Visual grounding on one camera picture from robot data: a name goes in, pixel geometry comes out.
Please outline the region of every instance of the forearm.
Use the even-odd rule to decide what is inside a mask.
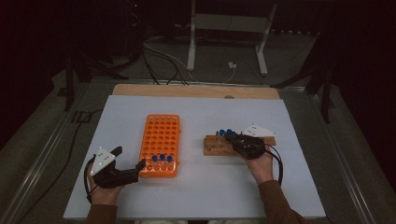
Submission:
[[[269,224],[307,223],[303,217],[291,210],[276,180],[261,183],[259,185],[259,191]]]
[[[117,206],[106,204],[92,204],[87,216],[88,224],[115,224],[117,221]]]

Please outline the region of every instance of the orange plastic rack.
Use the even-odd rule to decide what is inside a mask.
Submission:
[[[146,159],[146,167],[139,172],[141,177],[175,177],[178,165],[178,115],[150,114],[146,119],[145,133],[139,160]]]

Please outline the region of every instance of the person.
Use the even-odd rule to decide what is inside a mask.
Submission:
[[[290,208],[279,183],[274,180],[273,157],[269,153],[264,153],[258,159],[245,161],[258,185],[267,223],[307,223],[302,216]],[[91,194],[92,205],[87,216],[87,223],[116,223],[117,199],[123,187],[102,189],[95,185],[90,175],[87,174],[87,176],[91,188],[92,186],[95,188]]]

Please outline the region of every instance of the hand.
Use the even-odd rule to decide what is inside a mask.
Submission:
[[[247,167],[256,179],[256,183],[260,185],[268,180],[273,180],[273,157],[265,152],[259,158],[254,160],[246,160]]]
[[[92,164],[88,167],[87,177],[90,181],[92,191],[92,204],[116,205],[123,186],[115,187],[114,189],[102,189],[95,184],[93,177],[90,175],[91,168]]]

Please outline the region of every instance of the white tabletop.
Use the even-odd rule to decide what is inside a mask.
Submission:
[[[257,185],[239,157],[204,156],[204,138],[219,129],[239,133],[252,123],[276,132],[284,164],[282,189],[303,217],[325,217],[317,189],[282,100],[109,96],[64,218],[88,215],[83,170],[99,147],[123,148],[119,170],[137,163],[148,114],[180,116],[178,173],[175,178],[139,178],[119,197],[118,217],[126,219],[228,219],[265,217]],[[277,163],[274,174],[277,178]]]

